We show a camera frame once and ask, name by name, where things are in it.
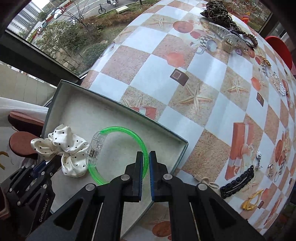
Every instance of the box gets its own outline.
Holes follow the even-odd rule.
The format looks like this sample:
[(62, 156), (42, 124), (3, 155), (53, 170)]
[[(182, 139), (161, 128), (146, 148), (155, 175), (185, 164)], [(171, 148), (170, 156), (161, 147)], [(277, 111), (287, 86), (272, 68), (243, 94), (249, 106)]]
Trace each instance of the box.
[[(188, 146), (186, 140), (136, 110), (68, 81), (61, 81), (54, 94), (45, 119), (42, 138), (46, 138), (60, 124), (70, 126), (74, 134), (88, 143), (97, 131), (106, 127), (126, 127), (141, 137), (148, 152), (156, 151), (158, 162), (165, 164), (169, 173), (173, 173)], [(122, 175), (126, 165), (135, 162), (137, 151), (140, 150), (129, 135), (110, 133), (99, 156), (102, 158), (99, 172), (109, 180)], [(69, 177), (59, 170), (51, 180), (56, 194), (51, 208), (53, 212), (86, 184), (96, 184), (89, 172), (82, 177)], [(150, 178), (147, 171), (143, 179), (142, 201), (124, 205), (121, 236), (151, 205)]]

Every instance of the leopard print fabric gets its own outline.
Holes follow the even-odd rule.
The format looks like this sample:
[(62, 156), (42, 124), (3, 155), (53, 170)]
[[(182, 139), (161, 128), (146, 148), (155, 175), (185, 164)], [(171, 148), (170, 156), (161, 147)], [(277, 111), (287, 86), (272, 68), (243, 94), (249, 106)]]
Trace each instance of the leopard print fabric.
[(207, 9), (201, 13), (202, 16), (208, 18), (213, 23), (218, 24), (226, 29), (232, 29), (238, 34), (245, 34), (240, 27), (232, 20), (228, 15), (226, 7), (223, 5), (222, 1), (211, 0), (207, 3)]

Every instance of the green bracelet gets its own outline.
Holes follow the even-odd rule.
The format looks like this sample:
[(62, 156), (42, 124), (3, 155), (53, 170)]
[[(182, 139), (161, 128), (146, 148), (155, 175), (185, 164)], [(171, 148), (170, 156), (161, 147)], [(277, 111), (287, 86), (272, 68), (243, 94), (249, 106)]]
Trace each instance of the green bracelet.
[(87, 165), (88, 165), (88, 169), (89, 169), (89, 173), (91, 174), (92, 178), (99, 184), (99, 185), (103, 185), (108, 183), (108, 181), (106, 181), (101, 174), (98, 172), (97, 168), (96, 168), (96, 161), (97, 161), (97, 157), (101, 152), (101, 148), (103, 146), (103, 142), (105, 140), (105, 138), (107, 137), (107, 135), (111, 132), (124, 132), (128, 135), (130, 135), (141, 147), (142, 152), (143, 152), (143, 156), (144, 156), (144, 161), (143, 161), (143, 176), (142, 178), (145, 177), (147, 169), (148, 169), (148, 163), (149, 163), (149, 155), (148, 155), (148, 151), (147, 148), (144, 144), (144, 142), (142, 141), (142, 139), (133, 131), (124, 128), (124, 127), (120, 127), (120, 126), (111, 126), (111, 127), (107, 127), (101, 131), (98, 131), (90, 144), (89, 147), (89, 151), (88, 151), (88, 157), (86, 158), (87, 160)]

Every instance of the yellow hair tie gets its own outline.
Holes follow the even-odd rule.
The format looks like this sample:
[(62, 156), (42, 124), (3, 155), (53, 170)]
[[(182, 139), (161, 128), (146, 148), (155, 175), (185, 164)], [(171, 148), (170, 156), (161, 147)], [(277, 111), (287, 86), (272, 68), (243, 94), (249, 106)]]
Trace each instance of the yellow hair tie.
[[(244, 209), (244, 210), (253, 210), (255, 208), (255, 206), (258, 204), (260, 198), (261, 198), (261, 195), (262, 195), (262, 192), (264, 191), (264, 189), (260, 190), (260, 191), (257, 191), (256, 193), (254, 193), (253, 195), (251, 195), (248, 200), (245, 200), (242, 205), (241, 205), (241, 208)], [(251, 204), (250, 201), (256, 197), (258, 195), (258, 198), (257, 198), (257, 202), (255, 204)]]

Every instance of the checkered mug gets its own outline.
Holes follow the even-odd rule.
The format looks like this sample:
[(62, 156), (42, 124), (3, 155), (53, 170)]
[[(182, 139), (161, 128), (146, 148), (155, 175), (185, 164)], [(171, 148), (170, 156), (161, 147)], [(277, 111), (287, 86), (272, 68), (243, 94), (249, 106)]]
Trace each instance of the checkered mug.
[(206, 50), (215, 52), (217, 50), (217, 43), (208, 37), (200, 37), (200, 46), (197, 48), (197, 54), (203, 54)]

